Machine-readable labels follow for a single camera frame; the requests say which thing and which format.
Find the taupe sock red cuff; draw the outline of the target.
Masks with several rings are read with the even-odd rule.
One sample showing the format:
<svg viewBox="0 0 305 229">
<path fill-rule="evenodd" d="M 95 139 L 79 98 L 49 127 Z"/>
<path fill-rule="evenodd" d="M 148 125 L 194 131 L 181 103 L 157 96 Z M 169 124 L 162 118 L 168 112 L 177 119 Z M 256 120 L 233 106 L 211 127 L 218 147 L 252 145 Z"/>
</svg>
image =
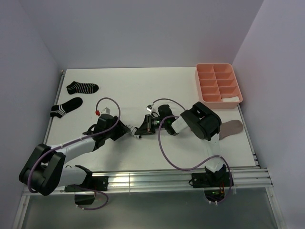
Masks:
<svg viewBox="0 0 305 229">
<path fill-rule="evenodd" d="M 230 120 L 222 123 L 220 126 L 219 140 L 223 140 L 226 137 L 239 134 L 243 131 L 244 125 L 240 120 Z"/>
</svg>

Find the white sock black toe heel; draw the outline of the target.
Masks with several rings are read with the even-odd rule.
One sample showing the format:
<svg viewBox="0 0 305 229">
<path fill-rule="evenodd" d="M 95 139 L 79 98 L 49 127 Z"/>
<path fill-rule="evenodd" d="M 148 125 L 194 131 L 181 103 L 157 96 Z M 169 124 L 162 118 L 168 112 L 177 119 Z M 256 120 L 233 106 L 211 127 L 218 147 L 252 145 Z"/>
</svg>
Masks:
<svg viewBox="0 0 305 229">
<path fill-rule="evenodd" d="M 132 125 L 127 125 L 127 127 L 129 128 L 129 134 L 130 134 L 132 137 L 134 137 L 134 138 L 136 138 L 136 139 L 140 139 L 140 138 L 141 138 L 140 135 L 137 135 L 137 134 L 136 134 L 136 131 L 138 130 L 137 127 L 132 126 Z"/>
</svg>

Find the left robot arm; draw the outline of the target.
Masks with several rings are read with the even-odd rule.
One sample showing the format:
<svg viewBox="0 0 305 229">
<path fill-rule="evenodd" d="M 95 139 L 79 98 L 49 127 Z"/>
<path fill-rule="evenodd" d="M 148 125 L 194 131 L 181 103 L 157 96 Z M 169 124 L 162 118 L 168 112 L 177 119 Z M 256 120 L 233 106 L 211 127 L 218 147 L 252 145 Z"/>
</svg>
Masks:
<svg viewBox="0 0 305 229">
<path fill-rule="evenodd" d="M 80 165 L 67 168 L 64 165 L 81 155 L 96 151 L 106 140 L 116 141 L 128 132 L 130 129 L 117 116 L 102 114 L 97 123 L 77 139 L 56 146 L 37 145 L 21 170 L 19 181 L 44 196 L 61 186 L 101 191 L 102 187 L 93 178 L 92 171 Z"/>
</svg>

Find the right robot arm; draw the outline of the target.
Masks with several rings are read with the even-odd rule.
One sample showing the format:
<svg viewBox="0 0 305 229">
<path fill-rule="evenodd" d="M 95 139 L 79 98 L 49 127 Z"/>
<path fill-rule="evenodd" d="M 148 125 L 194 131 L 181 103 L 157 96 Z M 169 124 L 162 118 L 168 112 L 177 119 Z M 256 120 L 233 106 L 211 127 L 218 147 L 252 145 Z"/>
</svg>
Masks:
<svg viewBox="0 0 305 229">
<path fill-rule="evenodd" d="M 219 133 L 222 121 L 220 117 L 201 102 L 196 102 L 191 109 L 184 109 L 179 117 L 175 117 L 168 104 L 158 107 L 158 114 L 154 115 L 153 104 L 146 108 L 150 113 L 145 115 L 139 128 L 132 130 L 132 135 L 142 137 L 153 135 L 161 129 L 169 135 L 176 136 L 186 129 L 190 129 L 196 137 L 204 141 L 203 150 L 208 158 L 205 162 L 207 183 L 217 186 L 223 179 L 221 172 L 226 169 L 219 153 Z"/>
</svg>

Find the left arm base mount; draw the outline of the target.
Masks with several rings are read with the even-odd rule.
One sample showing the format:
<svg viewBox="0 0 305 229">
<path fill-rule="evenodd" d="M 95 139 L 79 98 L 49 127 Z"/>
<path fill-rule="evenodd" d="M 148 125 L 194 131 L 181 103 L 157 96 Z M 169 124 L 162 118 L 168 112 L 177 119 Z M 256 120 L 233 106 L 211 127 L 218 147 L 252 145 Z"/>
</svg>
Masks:
<svg viewBox="0 0 305 229">
<path fill-rule="evenodd" d="M 81 192 L 81 191 L 107 191 L 108 189 L 108 176 L 94 176 L 81 185 L 66 186 L 65 192 Z"/>
</svg>

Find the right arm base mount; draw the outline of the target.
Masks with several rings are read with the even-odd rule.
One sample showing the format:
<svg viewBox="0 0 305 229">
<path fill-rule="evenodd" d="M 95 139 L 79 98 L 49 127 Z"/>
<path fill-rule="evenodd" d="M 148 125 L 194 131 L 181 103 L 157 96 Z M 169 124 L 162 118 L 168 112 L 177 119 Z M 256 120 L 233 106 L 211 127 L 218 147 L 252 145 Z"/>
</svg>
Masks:
<svg viewBox="0 0 305 229">
<path fill-rule="evenodd" d="M 193 188 L 230 187 L 234 184 L 228 172 L 219 177 L 214 173 L 192 173 L 188 183 Z"/>
</svg>

